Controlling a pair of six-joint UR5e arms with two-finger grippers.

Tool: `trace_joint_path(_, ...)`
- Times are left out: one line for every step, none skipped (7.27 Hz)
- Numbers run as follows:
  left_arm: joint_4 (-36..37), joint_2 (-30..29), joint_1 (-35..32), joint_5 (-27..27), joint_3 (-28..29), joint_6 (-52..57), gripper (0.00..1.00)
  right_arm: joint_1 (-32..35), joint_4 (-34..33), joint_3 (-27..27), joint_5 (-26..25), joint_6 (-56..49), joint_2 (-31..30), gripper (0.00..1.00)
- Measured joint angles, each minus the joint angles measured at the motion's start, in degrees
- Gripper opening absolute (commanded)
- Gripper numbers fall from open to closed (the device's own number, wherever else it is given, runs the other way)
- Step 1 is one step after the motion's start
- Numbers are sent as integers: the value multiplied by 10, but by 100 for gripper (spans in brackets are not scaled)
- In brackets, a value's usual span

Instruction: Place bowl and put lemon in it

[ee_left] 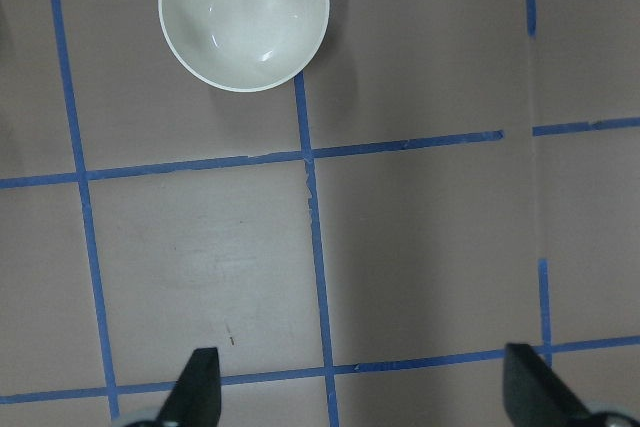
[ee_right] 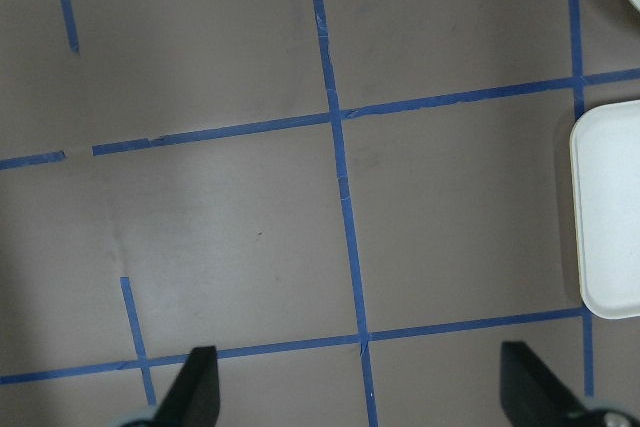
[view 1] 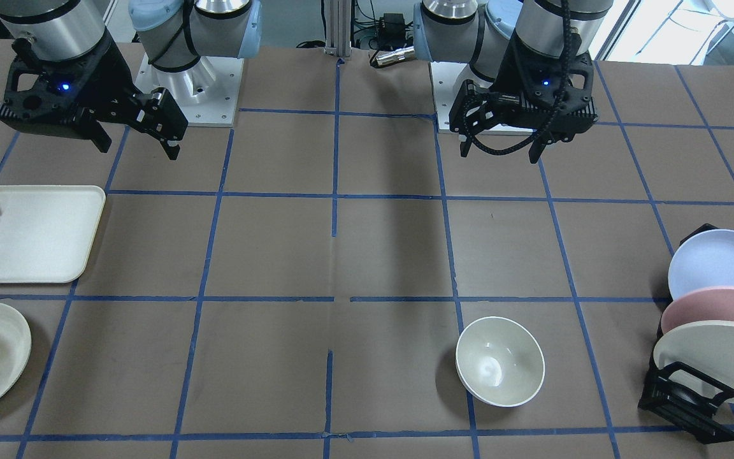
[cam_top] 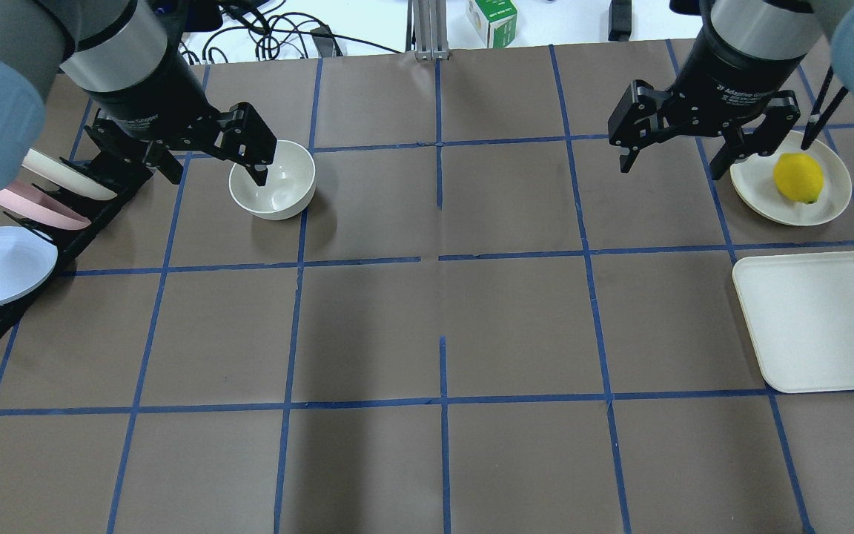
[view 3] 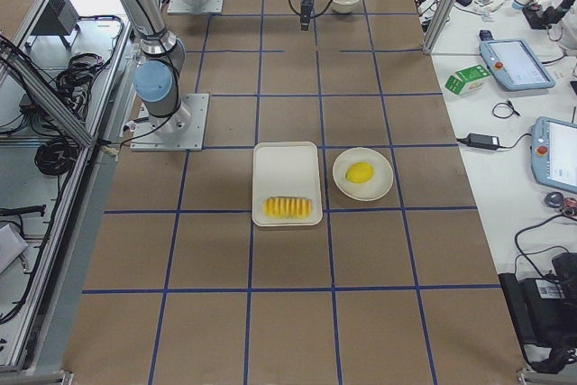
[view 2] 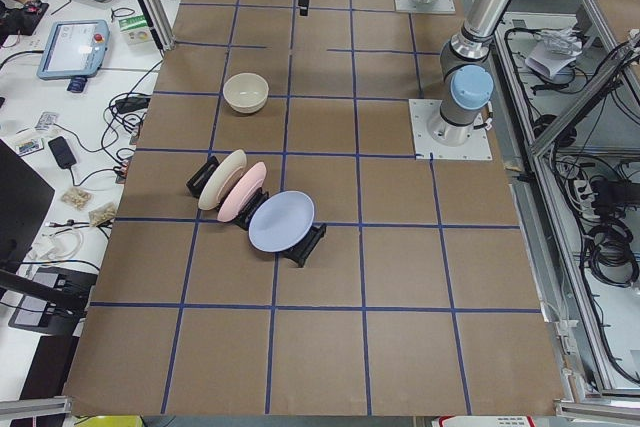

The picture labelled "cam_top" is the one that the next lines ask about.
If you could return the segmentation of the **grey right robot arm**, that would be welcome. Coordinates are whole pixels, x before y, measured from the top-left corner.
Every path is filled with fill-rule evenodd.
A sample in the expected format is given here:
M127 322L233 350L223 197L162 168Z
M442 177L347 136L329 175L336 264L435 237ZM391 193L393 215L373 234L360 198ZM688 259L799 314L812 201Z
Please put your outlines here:
M844 93L854 96L854 1L671 1L701 18L690 54L667 89L631 81L608 119L621 172L638 152L674 136L723 139L714 178L749 156L773 155L801 115L783 83L820 39Z

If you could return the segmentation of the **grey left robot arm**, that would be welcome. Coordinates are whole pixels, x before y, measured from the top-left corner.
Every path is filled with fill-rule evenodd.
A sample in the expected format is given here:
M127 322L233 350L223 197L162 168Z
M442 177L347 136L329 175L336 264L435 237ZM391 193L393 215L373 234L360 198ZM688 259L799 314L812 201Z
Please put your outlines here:
M0 190L43 131L45 100L67 75L113 123L95 143L179 182L176 150L202 152L267 180L278 139L247 102L210 104L179 37L146 1L0 1Z

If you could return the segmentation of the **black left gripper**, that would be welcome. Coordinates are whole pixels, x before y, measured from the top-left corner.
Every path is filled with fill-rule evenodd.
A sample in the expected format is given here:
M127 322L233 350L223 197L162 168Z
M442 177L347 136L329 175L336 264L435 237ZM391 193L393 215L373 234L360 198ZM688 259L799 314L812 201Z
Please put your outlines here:
M92 162L125 171L143 168L180 185L183 166L170 148L202 152L244 167L264 186L278 139L250 102L218 111L179 51L169 45L152 74L109 92L85 91L112 119L97 117L85 134L99 152Z

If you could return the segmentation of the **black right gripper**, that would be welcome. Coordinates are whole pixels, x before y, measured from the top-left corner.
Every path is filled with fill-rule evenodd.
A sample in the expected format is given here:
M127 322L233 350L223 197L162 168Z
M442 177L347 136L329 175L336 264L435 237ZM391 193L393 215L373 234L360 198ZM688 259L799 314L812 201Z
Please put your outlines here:
M802 114L795 93L782 90L803 55L766 59L701 30L669 90L633 80L608 118L608 142L620 149L620 172L638 153L674 136L722 136L709 161L713 180L749 156L773 155ZM763 117L753 132L742 125Z

